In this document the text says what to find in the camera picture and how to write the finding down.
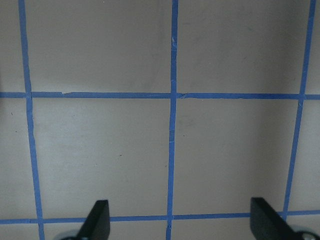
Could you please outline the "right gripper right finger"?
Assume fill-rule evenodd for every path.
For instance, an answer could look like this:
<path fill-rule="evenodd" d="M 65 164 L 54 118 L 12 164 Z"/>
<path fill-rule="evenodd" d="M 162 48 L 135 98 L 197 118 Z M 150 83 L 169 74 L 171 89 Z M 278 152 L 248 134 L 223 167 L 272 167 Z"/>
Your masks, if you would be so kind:
<path fill-rule="evenodd" d="M 318 240 L 314 232 L 293 230 L 262 197 L 250 199 L 250 230 L 256 240 Z"/>

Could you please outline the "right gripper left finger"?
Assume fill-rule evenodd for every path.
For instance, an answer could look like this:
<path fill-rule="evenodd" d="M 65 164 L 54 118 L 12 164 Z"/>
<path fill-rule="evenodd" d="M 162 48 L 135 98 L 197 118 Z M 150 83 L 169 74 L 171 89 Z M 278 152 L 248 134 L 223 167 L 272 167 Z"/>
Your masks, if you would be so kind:
<path fill-rule="evenodd" d="M 97 200 L 76 235 L 60 237 L 59 240 L 108 240 L 110 232 L 109 201 Z"/>

